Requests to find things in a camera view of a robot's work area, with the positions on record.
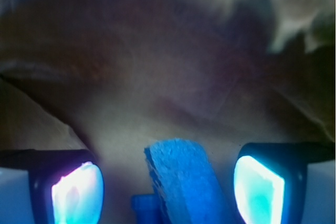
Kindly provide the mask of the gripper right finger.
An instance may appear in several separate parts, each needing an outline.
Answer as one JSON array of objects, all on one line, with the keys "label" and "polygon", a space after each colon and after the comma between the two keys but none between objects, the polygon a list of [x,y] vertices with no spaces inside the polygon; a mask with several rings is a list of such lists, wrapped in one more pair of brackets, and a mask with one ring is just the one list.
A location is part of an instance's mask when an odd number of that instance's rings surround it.
[{"label": "gripper right finger", "polygon": [[244,223],[335,223],[335,144],[248,143],[234,194]]}]

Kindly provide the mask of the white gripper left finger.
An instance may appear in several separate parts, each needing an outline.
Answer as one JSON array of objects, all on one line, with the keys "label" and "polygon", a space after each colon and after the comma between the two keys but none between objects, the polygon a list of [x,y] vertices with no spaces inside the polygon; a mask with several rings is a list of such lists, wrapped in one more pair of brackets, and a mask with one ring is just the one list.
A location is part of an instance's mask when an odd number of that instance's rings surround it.
[{"label": "white gripper left finger", "polygon": [[98,223],[103,199],[88,150],[1,151],[1,223]]}]

